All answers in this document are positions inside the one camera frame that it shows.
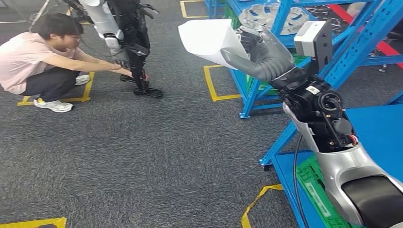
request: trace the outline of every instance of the floor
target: floor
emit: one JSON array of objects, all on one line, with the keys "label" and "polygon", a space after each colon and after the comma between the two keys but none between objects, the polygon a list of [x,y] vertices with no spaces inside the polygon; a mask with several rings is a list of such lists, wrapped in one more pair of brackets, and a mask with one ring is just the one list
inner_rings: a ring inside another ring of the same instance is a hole
[{"label": "floor", "polygon": [[[25,6],[27,15],[45,2],[34,1],[35,9]],[[66,217],[68,228],[236,228],[260,189],[279,183],[258,159],[288,118],[270,110],[241,120],[240,99],[213,102],[203,73],[211,63],[180,42],[177,27],[187,19],[179,0],[144,2],[161,12],[148,20],[153,47],[146,70],[152,86],[164,90],[162,99],[135,96],[133,84],[105,72],[95,74],[91,99],[64,114],[17,106],[21,97],[0,92],[0,224]],[[205,13],[202,5],[186,7],[189,15]],[[26,29],[0,25],[1,42]],[[89,25],[84,41],[84,51],[107,59]],[[381,105],[402,89],[398,66],[386,73],[378,68],[358,68],[341,87],[347,107]],[[211,75],[219,95],[236,93],[226,69]],[[297,227],[276,190],[259,200],[249,219],[253,228]]]}]

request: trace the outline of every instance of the humanoid robot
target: humanoid robot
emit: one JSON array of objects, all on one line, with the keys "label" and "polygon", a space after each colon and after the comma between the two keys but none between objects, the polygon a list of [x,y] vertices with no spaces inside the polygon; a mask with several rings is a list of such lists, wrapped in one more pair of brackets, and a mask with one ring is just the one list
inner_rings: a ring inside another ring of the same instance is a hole
[{"label": "humanoid robot", "polygon": [[236,32],[250,60],[225,48],[223,58],[277,89],[285,113],[318,159],[325,191],[338,213],[357,226],[402,228],[403,184],[371,159],[348,120],[342,97],[315,75],[331,60],[329,23],[308,21],[295,36],[298,54],[313,58],[308,69],[295,67],[290,52],[268,30],[240,27]]},{"label": "humanoid robot", "polygon": [[115,62],[130,69],[133,78],[121,75],[121,81],[134,82],[136,95],[161,97],[162,91],[149,87],[144,70],[150,54],[145,16],[153,18],[158,11],[140,0],[63,0],[76,13],[75,19],[94,24],[99,37],[105,41]]}]

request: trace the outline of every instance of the white sneaker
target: white sneaker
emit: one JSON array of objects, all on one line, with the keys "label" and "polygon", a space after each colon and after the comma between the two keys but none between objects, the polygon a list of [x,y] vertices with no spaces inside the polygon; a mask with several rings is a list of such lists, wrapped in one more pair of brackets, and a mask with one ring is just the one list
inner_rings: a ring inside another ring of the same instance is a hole
[{"label": "white sneaker", "polygon": [[65,113],[73,108],[73,105],[67,102],[61,102],[61,101],[39,102],[37,99],[34,99],[34,105],[38,108],[48,108],[53,112],[57,113]]},{"label": "white sneaker", "polygon": [[89,75],[80,75],[76,77],[76,86],[84,85],[85,83],[89,82],[90,78]]}]

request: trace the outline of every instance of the red wire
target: red wire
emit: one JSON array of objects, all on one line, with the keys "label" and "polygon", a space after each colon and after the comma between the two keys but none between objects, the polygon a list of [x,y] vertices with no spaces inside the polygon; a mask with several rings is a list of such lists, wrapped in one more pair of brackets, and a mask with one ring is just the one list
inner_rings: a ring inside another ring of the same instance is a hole
[{"label": "red wire", "polygon": [[353,146],[357,145],[357,139],[354,137],[354,135],[349,135],[350,138],[353,140]]}]

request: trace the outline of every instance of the man's arm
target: man's arm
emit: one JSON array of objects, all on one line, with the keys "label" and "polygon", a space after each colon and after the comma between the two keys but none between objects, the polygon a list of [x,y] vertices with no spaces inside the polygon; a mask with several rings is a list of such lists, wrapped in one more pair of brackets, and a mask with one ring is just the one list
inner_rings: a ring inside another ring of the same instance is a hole
[{"label": "man's arm", "polygon": [[43,59],[42,61],[60,68],[77,70],[77,71],[86,71],[86,72],[110,71],[110,70],[119,70],[122,68],[118,64],[112,64],[106,61],[103,63],[90,63],[81,60],[70,59],[61,55],[52,55]]},{"label": "man's arm", "polygon": [[[84,62],[88,62],[88,63],[96,63],[96,64],[105,64],[105,63],[108,63],[108,62],[106,62],[106,61],[103,61],[103,60],[101,60],[101,59],[92,57],[92,56],[90,56],[90,55],[88,55],[88,54],[85,54],[85,53],[82,54],[82,55],[80,55],[80,56],[78,56],[78,57],[77,57],[77,60],[84,61]],[[127,75],[127,76],[129,76],[129,77],[133,77],[133,76],[132,76],[132,72],[130,72],[130,70],[127,70],[127,69],[124,69],[124,68],[121,68],[121,69],[119,69],[119,70],[110,70],[110,71],[111,71],[111,72],[114,72],[114,73],[122,74],[122,75]]]}]

